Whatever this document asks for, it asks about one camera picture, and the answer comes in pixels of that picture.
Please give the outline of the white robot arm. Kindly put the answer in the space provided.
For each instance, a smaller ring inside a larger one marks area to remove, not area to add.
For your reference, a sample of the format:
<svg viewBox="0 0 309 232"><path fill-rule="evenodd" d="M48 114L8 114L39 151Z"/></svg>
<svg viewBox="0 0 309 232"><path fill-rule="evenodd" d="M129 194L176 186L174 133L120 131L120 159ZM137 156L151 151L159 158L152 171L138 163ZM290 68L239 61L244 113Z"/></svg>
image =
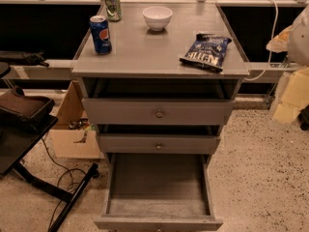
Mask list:
<svg viewBox="0 0 309 232"><path fill-rule="evenodd" d="M291 61L309 66L309 5L294 20L287 48Z"/></svg>

